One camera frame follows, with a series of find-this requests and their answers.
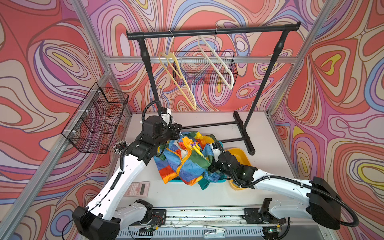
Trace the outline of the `multicolour patchwork jacket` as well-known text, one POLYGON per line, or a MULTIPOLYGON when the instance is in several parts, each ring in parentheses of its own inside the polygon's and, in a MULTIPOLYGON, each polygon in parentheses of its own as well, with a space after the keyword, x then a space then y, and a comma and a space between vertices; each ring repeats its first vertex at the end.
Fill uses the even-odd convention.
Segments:
POLYGON ((198 184, 203 178, 217 183, 218 180, 228 179, 221 172, 210 172, 214 156, 218 156, 223 148, 223 143, 214 135, 182 132, 178 140, 170 140, 158 147, 154 161, 165 184, 175 178, 180 178, 189 186, 198 184), (201 149, 195 150, 191 146, 193 143, 201 149))

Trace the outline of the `teal green jacket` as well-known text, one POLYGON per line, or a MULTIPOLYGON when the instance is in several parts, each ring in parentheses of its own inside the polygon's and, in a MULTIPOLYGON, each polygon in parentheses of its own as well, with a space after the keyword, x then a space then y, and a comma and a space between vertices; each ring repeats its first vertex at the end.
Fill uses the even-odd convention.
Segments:
POLYGON ((215 182, 203 178, 198 182, 198 184, 201 190, 204 191, 210 184, 215 184, 215 182))

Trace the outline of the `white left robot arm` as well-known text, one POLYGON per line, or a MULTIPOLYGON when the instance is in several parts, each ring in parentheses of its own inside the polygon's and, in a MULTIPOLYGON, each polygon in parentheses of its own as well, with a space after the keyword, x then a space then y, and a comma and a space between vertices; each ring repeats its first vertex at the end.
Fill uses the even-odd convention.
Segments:
POLYGON ((134 179, 153 157, 160 155, 158 148, 179 137, 182 126, 174 124, 172 119, 159 100, 144 108, 140 134, 134 142, 118 150, 119 168, 86 207, 77 207, 72 213, 80 235, 89 240, 114 240, 121 229, 131 224, 151 223, 153 206, 144 200, 137 200, 122 210, 117 207, 134 179))

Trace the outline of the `silver hook hanger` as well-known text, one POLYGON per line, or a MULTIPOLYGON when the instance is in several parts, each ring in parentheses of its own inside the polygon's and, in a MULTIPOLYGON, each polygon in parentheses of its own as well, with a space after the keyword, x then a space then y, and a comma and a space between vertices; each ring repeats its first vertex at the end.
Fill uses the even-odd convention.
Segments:
POLYGON ((203 54, 203 57, 208 61, 210 66, 214 69, 214 71, 217 73, 217 75, 220 77, 222 82, 227 86, 229 90, 232 90, 234 87, 235 79, 234 74, 232 70, 229 68, 229 66, 224 62, 224 60, 217 54, 217 52, 208 44, 208 42, 202 37, 198 36, 198 48, 200 52, 203 54), (209 57, 205 50, 203 49, 201 43, 206 46, 211 54, 213 54, 213 57, 209 57), (230 78, 230 81, 227 81, 227 78, 222 74, 222 70, 227 74, 227 76, 230 78))

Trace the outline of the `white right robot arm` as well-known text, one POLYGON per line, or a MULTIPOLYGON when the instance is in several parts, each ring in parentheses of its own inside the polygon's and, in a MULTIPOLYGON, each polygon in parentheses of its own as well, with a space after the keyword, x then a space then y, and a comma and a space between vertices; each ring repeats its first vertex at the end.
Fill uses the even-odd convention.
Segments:
POLYGON ((291 179, 242 165, 236 156, 224 150, 218 142, 213 144, 212 150, 214 169, 229 177, 236 187, 270 191, 289 198, 287 201, 265 199, 266 207, 259 209, 260 216, 312 219, 331 230, 338 230, 341 226, 354 228, 359 225, 355 211, 324 179, 291 179))

